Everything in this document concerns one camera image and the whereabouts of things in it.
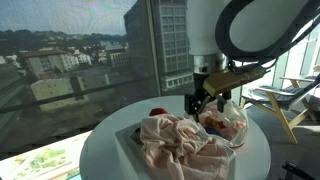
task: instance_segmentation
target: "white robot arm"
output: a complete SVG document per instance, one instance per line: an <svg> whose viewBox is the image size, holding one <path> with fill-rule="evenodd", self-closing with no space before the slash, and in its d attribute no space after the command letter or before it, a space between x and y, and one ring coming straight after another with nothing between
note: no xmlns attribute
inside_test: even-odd
<svg viewBox="0 0 320 180"><path fill-rule="evenodd" d="M199 113L220 94L229 99L233 88L263 77L268 69L261 65L285 53L319 23L319 7L319 0L188 0L196 92L186 95L186 112ZM234 61L251 64L236 67Z"/></svg>

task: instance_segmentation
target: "pink cloth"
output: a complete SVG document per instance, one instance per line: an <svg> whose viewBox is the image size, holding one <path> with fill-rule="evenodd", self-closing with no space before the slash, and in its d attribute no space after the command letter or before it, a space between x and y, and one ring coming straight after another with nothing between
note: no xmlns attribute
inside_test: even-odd
<svg viewBox="0 0 320 180"><path fill-rule="evenodd" d="M147 164L170 173L172 179L226 179L224 145L192 120L162 114L141 122L142 150Z"/></svg>

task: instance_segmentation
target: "sky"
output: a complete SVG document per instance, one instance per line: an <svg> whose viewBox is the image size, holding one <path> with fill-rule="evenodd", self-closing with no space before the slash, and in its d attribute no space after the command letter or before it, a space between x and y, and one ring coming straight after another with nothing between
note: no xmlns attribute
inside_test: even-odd
<svg viewBox="0 0 320 180"><path fill-rule="evenodd" d="M136 0L0 0L0 31L126 34L123 15Z"/></svg>

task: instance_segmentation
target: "table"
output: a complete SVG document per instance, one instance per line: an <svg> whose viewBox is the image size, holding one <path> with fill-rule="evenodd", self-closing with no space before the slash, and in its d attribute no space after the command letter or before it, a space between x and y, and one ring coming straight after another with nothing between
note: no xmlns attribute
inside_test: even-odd
<svg viewBox="0 0 320 180"><path fill-rule="evenodd" d="M165 96L147 99L113 113L103 120L88 136L80 156L80 174L83 180L123 179L119 167L115 132L148 117L153 108L164 108L175 116L184 115L183 96ZM266 179L271 155L268 141L261 129L249 120L246 143L236 149L236 179Z"/></svg>

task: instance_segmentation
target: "chair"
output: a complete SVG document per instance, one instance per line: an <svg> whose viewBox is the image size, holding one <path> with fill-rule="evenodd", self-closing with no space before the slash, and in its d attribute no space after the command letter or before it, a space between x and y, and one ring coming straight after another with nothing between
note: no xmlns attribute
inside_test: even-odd
<svg viewBox="0 0 320 180"><path fill-rule="evenodd" d="M241 106L243 107L246 103L250 102L262 110L276 116L282 123L282 126L285 132L288 134L291 142L298 144L292 129L308 116L313 121L316 121L316 117L305 97L311 90L315 89L319 85L320 74L314 79L282 79L290 80L293 88L277 89L270 86L251 88L248 95L242 95ZM310 84L305 87L301 87L299 82L310 82ZM299 102L302 102L305 108L305 110L302 112L294 109L294 106L296 106ZM283 110L292 112L296 115L295 118L290 119L286 117Z"/></svg>

